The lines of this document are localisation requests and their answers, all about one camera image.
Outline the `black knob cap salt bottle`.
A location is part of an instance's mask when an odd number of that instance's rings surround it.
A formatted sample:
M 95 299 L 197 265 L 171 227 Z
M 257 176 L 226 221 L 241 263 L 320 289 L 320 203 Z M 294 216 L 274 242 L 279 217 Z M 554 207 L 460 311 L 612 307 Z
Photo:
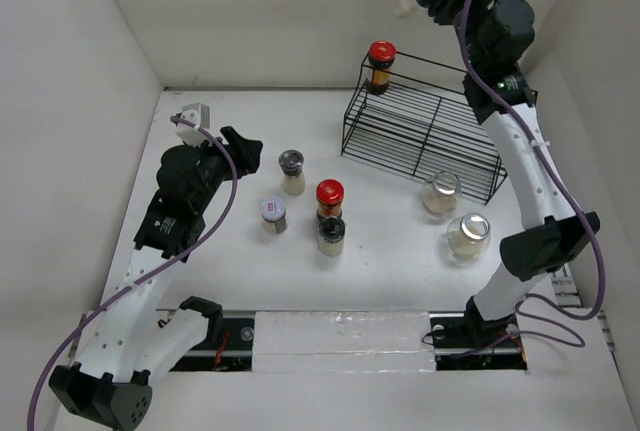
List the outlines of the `black knob cap salt bottle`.
M 345 222 L 338 216 L 328 216 L 318 225 L 318 248 L 329 257 L 340 255 L 344 249 Z

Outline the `orange label jar red lid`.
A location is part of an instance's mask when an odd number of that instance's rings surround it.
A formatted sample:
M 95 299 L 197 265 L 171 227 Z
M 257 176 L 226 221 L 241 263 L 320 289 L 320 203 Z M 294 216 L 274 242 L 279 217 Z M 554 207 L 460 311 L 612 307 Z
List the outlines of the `orange label jar red lid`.
M 316 201 L 318 220 L 334 216 L 341 218 L 344 201 L 344 187 L 336 179 L 324 179 L 316 186 Z

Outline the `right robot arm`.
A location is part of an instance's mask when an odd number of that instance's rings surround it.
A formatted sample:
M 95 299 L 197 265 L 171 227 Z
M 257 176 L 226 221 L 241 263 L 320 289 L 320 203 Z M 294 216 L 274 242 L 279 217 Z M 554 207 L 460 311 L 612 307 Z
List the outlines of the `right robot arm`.
M 541 136 L 536 99 L 518 64 L 533 43 L 534 11 L 525 0 L 416 0 L 433 21 L 456 31 L 466 66 L 464 95 L 502 159 L 520 208 L 522 231 L 501 240 L 500 265 L 472 296 L 462 332 L 481 347 L 507 336 L 517 307 L 547 274 L 585 246 L 604 264 L 600 220 L 584 212 L 557 174 Z

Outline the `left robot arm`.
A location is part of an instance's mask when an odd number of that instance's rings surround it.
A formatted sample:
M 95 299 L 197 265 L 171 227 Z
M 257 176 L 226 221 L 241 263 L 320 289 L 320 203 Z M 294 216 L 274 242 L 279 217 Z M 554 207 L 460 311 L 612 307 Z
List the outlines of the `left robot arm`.
M 124 280 L 93 315 L 101 320 L 70 365 L 56 366 L 49 387 L 72 415 L 111 430 L 134 430 L 149 410 L 154 387 L 187 351 L 222 338 L 219 304 L 196 296 L 183 301 L 162 328 L 156 309 L 190 254 L 216 231 L 204 213 L 220 185 L 233 188 L 257 172 L 263 144 L 233 127 L 220 137 L 179 122 L 193 135 L 165 151 L 156 173 L 158 189 L 134 237 Z

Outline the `dark sauce jar red lid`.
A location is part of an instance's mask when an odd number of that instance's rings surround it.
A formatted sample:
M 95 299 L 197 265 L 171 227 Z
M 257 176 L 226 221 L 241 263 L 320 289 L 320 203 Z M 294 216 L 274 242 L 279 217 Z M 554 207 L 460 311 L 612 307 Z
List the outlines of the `dark sauce jar red lid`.
M 370 45 L 367 54 L 370 75 L 365 80 L 370 94 L 380 96 L 387 91 L 396 53 L 396 47 L 389 41 L 375 41 Z

